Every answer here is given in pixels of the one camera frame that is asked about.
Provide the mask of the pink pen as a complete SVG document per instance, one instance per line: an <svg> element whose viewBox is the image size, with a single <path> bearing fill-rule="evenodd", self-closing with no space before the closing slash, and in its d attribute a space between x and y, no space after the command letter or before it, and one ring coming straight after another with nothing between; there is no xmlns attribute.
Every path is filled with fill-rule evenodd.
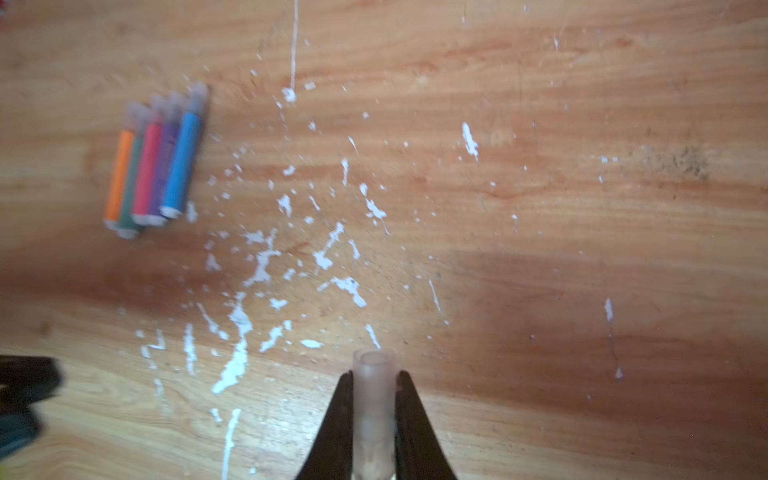
<svg viewBox="0 0 768 480"><path fill-rule="evenodd" d="M152 197L157 156L162 141L166 104L167 99L164 96L155 95L152 97L132 207L132 219L140 226L148 224L147 216Z"/></svg>

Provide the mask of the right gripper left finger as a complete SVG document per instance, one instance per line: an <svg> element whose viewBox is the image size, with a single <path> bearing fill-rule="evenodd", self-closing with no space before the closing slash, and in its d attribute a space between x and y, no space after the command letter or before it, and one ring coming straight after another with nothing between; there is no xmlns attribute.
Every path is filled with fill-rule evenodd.
<svg viewBox="0 0 768 480"><path fill-rule="evenodd" d="M353 470L353 373L340 376L296 480L350 480Z"/></svg>

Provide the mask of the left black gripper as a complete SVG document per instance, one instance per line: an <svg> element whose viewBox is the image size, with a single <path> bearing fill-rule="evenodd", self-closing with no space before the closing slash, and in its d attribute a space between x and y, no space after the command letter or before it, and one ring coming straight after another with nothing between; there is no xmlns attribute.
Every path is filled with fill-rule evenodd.
<svg viewBox="0 0 768 480"><path fill-rule="evenodd" d="M33 443L43 424L33 406L55 395L63 376L57 361L41 356L1 356L1 458Z"/></svg>

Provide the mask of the purple pen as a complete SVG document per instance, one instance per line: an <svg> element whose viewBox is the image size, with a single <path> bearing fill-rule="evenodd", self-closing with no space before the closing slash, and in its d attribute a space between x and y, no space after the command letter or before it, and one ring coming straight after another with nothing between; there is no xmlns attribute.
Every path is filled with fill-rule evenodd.
<svg viewBox="0 0 768 480"><path fill-rule="evenodd" d="M160 206L167 187L173 154L178 141L180 123L185 110L186 97L179 92L171 92L166 103L160 150L157 155L152 193L147 221L149 226L162 226L166 223L160 212Z"/></svg>

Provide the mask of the clear pen cap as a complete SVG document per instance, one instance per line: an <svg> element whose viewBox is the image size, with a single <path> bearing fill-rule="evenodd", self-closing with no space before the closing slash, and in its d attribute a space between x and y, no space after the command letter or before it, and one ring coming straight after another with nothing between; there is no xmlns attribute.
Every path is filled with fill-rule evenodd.
<svg viewBox="0 0 768 480"><path fill-rule="evenodd" d="M353 479L395 475L395 355L360 349L353 359Z"/></svg>

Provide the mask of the blue pen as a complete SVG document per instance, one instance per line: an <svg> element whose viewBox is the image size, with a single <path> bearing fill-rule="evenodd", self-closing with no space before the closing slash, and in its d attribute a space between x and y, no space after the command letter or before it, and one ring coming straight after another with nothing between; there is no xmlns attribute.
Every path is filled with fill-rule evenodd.
<svg viewBox="0 0 768 480"><path fill-rule="evenodd" d="M188 103L181 118L168 182L160 204L160 212L166 218L178 218L184 211L208 99L209 89L205 83L199 82L191 87Z"/></svg>

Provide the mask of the green pen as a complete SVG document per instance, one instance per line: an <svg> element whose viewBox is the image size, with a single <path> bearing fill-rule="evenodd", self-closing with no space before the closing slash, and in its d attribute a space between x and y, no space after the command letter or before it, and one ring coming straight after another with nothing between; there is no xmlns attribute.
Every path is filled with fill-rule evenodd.
<svg viewBox="0 0 768 480"><path fill-rule="evenodd" d="M129 162L123 182L119 217L116 226L118 236L127 240L135 239L139 235L140 230L139 225L133 220L132 210L148 118L148 106L137 102L130 105L129 127L130 132L133 134L133 139L131 141Z"/></svg>

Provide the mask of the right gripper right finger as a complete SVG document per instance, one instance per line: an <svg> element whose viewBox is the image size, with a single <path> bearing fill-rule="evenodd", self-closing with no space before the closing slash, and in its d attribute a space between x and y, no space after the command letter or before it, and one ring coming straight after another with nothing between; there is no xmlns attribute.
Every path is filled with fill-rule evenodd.
<svg viewBox="0 0 768 480"><path fill-rule="evenodd" d="M395 418L396 478L456 480L415 384L405 370L397 375Z"/></svg>

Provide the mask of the orange pen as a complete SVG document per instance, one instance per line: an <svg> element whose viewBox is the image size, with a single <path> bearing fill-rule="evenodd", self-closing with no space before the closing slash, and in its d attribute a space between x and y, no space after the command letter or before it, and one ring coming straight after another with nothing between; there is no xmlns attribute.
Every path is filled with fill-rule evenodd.
<svg viewBox="0 0 768 480"><path fill-rule="evenodd" d="M104 225L110 230L117 229L125 177L131 160L132 144L143 109L144 105L138 102L128 104L123 126L118 136L114 168L103 217Z"/></svg>

